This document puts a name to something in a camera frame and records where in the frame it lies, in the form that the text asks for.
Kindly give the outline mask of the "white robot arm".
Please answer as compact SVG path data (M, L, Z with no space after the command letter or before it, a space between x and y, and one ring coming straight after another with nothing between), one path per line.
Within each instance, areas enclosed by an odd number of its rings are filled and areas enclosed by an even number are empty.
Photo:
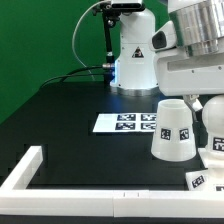
M169 21L155 28L144 0L111 0L121 13L121 51L111 88L129 95L160 90L194 110L198 97L224 93L224 0L160 0Z

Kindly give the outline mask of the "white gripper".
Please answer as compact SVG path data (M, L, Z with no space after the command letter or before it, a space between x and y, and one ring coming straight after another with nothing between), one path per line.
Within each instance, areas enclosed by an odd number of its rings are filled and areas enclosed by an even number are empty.
M207 55L189 57L185 49L177 48L176 44L172 21L150 39L149 48L155 52L157 82L166 96L184 95L193 120L198 121L203 109L198 95L224 93L224 37L218 39L219 50Z

